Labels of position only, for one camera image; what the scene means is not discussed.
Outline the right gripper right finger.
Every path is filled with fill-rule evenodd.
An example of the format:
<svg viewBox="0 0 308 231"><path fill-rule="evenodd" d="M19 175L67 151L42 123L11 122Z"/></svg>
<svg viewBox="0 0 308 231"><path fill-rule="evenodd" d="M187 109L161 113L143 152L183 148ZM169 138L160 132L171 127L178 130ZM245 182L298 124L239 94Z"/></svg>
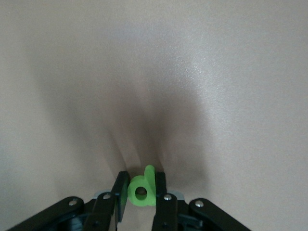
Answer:
<svg viewBox="0 0 308 231"><path fill-rule="evenodd" d="M186 203L167 191L164 172L155 174L156 212L153 231L248 231L211 201L196 198Z"/></svg>

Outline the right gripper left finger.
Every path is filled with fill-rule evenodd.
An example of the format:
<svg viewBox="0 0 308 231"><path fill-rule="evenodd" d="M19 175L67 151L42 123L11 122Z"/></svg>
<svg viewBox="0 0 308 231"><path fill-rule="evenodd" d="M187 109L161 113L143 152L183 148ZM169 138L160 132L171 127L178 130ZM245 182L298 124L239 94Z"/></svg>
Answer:
<svg viewBox="0 0 308 231"><path fill-rule="evenodd" d="M116 231L128 198L130 176L120 171L110 191L97 193L87 203L70 196L38 212L10 231Z"/></svg>

